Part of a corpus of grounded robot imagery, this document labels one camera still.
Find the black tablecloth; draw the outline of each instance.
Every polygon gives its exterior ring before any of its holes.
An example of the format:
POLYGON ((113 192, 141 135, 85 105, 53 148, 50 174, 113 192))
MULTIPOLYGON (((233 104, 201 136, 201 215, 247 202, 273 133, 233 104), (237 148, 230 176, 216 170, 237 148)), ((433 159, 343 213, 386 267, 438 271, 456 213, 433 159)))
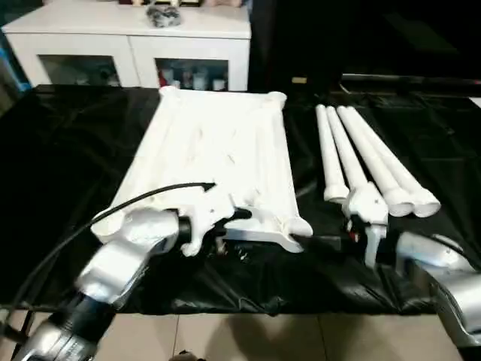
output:
MULTIPOLYGON (((467 99, 420 96, 330 96, 352 104, 387 140, 403 163, 441 201, 427 219, 391 218, 396 228, 436 232, 481 254, 481 109, 467 99)), ((290 99, 284 112, 301 216, 316 235, 337 234, 339 206, 322 200, 315 99, 290 99)), ((40 86, 1 121, 4 201, 2 291, 11 300, 26 274, 59 239, 109 205, 157 107, 154 89, 40 86)), ((57 308, 72 281, 99 247, 88 232, 57 258, 35 309, 57 308)), ((350 258, 293 254, 275 244, 228 242, 227 254, 200 257, 173 252, 156 257, 126 311, 416 314, 431 312, 392 270, 367 270, 350 258)))

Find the floor tile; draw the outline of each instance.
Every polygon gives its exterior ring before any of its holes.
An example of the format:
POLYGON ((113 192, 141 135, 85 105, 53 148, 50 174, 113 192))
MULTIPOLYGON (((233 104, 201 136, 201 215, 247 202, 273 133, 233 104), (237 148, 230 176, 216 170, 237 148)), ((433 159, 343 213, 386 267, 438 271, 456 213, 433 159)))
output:
POLYGON ((329 361, 460 361, 436 316, 319 316, 329 361))
POLYGON ((167 361, 174 352, 178 316, 118 314, 95 361, 167 361))
MULTIPOLYGON (((35 314, 35 319, 32 324, 32 330, 36 329, 38 325, 49 317, 50 314, 45 314, 42 312, 38 312, 35 314)), ((15 312, 14 318, 11 321, 11 325, 16 329, 21 329, 23 325, 23 321, 25 320, 26 311, 18 311, 15 312)), ((10 340, 4 339, 2 346, 0 347, 0 361, 10 361, 12 357, 12 353, 14 352, 15 343, 10 340)))
POLYGON ((325 360, 315 316, 180 316, 175 353, 182 350, 207 361, 325 360))

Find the white cylindrical rod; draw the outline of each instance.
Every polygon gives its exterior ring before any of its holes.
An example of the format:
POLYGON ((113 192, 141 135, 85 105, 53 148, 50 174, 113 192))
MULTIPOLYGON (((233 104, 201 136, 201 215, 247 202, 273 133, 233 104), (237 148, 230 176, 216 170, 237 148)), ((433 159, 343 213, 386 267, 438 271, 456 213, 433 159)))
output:
POLYGON ((403 217, 411 213, 414 204, 410 194, 399 186, 386 164, 366 138, 358 122, 345 107, 337 108, 337 112, 383 194, 383 198, 389 207, 389 213, 395 217, 403 217))
POLYGON ((354 190, 363 187, 368 183, 368 179, 366 178, 361 163, 355 155, 354 149, 347 138, 347 134, 337 116, 336 110, 333 107, 327 107, 327 114, 337 152, 339 153, 340 161, 343 163, 347 181, 349 182, 349 188, 354 190))
POLYGON ((368 137, 369 142, 376 149, 399 185, 411 193, 414 201, 414 214, 417 217, 429 217, 439 211, 441 204, 433 193, 424 188, 417 179, 414 178, 355 108, 348 107, 347 110, 357 119, 366 137, 368 137))
POLYGON ((334 138, 329 126, 328 113, 324 105, 316 106, 317 129, 321 145, 322 168, 324 169, 325 190, 324 200, 342 203, 349 194, 344 183, 343 171, 340 169, 334 138))

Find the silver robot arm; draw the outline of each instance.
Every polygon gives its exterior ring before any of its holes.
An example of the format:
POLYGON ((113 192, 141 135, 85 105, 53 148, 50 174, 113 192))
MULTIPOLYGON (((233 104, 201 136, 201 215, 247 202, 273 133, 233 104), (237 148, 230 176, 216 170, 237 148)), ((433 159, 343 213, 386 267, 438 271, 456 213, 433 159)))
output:
POLYGON ((367 267, 395 267, 433 300, 456 347, 481 346, 481 274, 457 243, 437 235, 388 232, 388 209, 375 187, 352 192, 343 212, 350 219, 348 230, 365 238, 356 252, 367 267))
POLYGON ((116 218, 106 242, 75 281, 77 295, 66 311, 45 320, 20 348, 14 361, 88 361, 116 312, 126 303, 154 254, 181 242, 184 254, 195 255, 202 238, 217 225, 248 218, 219 187, 208 190, 184 217, 174 211, 136 208, 116 218))

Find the glass cabinet door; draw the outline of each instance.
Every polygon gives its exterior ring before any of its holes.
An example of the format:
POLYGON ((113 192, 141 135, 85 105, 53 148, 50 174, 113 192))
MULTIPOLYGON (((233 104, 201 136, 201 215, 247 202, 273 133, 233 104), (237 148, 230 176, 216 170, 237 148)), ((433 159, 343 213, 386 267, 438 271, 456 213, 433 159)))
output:
POLYGON ((119 86, 112 56, 39 55, 52 84, 119 86))
POLYGON ((7 34, 32 86, 139 86, 125 35, 7 34))
POLYGON ((142 87, 243 92, 249 39, 130 36, 142 87))
POLYGON ((160 87, 217 92, 228 89, 228 60, 156 58, 156 67, 160 87))

